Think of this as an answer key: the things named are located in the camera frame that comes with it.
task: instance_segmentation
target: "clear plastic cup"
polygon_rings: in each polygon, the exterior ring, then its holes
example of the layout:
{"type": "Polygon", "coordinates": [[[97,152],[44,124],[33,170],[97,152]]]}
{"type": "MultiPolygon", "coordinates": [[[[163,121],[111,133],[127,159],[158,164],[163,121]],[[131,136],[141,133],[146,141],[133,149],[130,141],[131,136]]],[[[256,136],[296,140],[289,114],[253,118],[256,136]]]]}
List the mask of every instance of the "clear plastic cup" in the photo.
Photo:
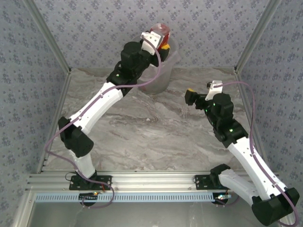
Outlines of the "clear plastic cup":
{"type": "MultiPolygon", "coordinates": [[[[137,36],[133,39],[133,41],[136,42],[140,40],[140,36],[137,36]]],[[[179,45],[172,36],[169,37],[168,44],[170,45],[169,55],[167,56],[166,60],[162,62],[159,77],[152,83],[139,87],[139,90],[142,92],[155,95],[165,91],[169,86],[172,67],[176,64],[176,62],[181,60],[181,57],[178,53],[179,45]]],[[[138,79],[138,84],[147,82],[148,80],[152,79],[156,75],[157,71],[158,67],[150,65],[138,79]]]]}

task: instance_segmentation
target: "patterned wallpaper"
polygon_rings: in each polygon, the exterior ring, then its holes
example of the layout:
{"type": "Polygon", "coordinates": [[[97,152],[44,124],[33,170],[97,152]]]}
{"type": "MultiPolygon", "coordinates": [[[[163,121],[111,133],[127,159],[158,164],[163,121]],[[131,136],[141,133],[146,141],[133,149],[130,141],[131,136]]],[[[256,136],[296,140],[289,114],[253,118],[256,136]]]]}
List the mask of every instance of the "patterned wallpaper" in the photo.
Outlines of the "patterned wallpaper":
{"type": "Polygon", "coordinates": [[[180,66],[234,66],[268,0],[35,0],[70,67],[112,67],[123,45],[163,22],[180,66]]]}
{"type": "Polygon", "coordinates": [[[303,217],[303,2],[282,1],[241,76],[256,94],[256,122],[271,167],[300,195],[303,217]]]}
{"type": "Polygon", "coordinates": [[[65,74],[19,0],[0,1],[0,226],[36,171],[65,74]]]}

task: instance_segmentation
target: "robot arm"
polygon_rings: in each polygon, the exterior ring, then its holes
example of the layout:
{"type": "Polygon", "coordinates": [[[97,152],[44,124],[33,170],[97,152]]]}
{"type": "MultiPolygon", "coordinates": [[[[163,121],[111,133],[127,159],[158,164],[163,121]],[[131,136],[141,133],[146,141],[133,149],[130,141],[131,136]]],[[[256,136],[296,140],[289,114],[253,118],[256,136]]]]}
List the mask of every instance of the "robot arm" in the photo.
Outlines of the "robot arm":
{"type": "Polygon", "coordinates": [[[212,169],[210,179],[214,185],[224,186],[235,191],[252,207],[256,218],[263,225],[268,226],[292,212],[289,203],[276,185],[286,193],[294,205],[299,200],[299,194],[295,188],[288,189],[278,179],[253,147],[255,157],[276,183],[272,184],[257,165],[250,151],[247,132],[233,118],[233,103],[230,96],[222,93],[222,87],[214,88],[221,84],[222,82],[218,80],[208,83],[209,92],[206,95],[188,89],[185,101],[188,105],[195,103],[196,109],[204,110],[214,128],[215,137],[239,160],[250,176],[253,185],[235,174],[225,164],[212,169]]]}
{"type": "MultiPolygon", "coordinates": [[[[141,38],[148,39],[158,49],[161,61],[165,61],[169,53],[169,45],[163,43],[164,37],[163,34],[157,31],[143,32],[141,35],[141,38]]],[[[60,137],[72,155],[78,169],[85,177],[91,178],[96,174],[90,156],[94,143],[87,135],[98,119],[113,104],[122,99],[131,90],[131,87],[114,88],[106,94],[102,94],[105,90],[114,86],[136,84],[138,78],[150,64],[158,67],[159,63],[155,50],[148,42],[141,40],[140,42],[125,44],[124,49],[121,51],[121,61],[117,63],[113,72],[108,76],[106,83],[103,84],[97,94],[69,119],[62,117],[58,121],[59,129],[61,129],[72,120],[79,118],[73,125],[64,130],[60,137]]]]}

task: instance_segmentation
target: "floral wallpaper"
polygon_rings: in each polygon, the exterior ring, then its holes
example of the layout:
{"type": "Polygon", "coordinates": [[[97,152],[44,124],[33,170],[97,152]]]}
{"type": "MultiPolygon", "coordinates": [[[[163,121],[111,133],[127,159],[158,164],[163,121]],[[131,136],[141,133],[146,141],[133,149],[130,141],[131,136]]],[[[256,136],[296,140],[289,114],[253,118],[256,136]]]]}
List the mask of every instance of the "floral wallpaper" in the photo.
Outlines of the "floral wallpaper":
{"type": "Polygon", "coordinates": [[[303,2],[282,1],[241,72],[271,167],[301,195],[303,216],[303,2]]]}
{"type": "Polygon", "coordinates": [[[0,1],[0,226],[36,171],[65,73],[19,0],[0,1]]]}
{"type": "Polygon", "coordinates": [[[179,66],[234,66],[268,0],[35,0],[70,67],[112,67],[156,23],[179,44],[179,66]]]}

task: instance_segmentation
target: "gray marble table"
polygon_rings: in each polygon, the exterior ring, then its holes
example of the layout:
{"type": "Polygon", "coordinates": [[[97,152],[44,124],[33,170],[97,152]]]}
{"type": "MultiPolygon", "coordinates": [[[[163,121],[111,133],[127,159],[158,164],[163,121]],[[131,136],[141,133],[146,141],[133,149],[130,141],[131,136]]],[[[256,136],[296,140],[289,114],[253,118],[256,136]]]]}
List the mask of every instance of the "gray marble table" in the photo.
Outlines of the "gray marble table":
{"type": "MultiPolygon", "coordinates": [[[[109,70],[73,69],[62,109],[70,117],[101,88],[109,70]]],[[[187,88],[207,93],[212,80],[234,81],[231,69],[175,68],[166,91],[147,95],[132,89],[99,119],[89,134],[97,170],[210,170],[226,163],[243,170],[237,159],[214,137],[203,111],[187,106],[187,88]]],[[[234,102],[235,118],[248,131],[249,124],[238,87],[224,87],[234,102]]],[[[52,151],[71,158],[56,138],[52,151]]],[[[72,166],[50,156],[44,170],[70,170],[72,166]]]]}

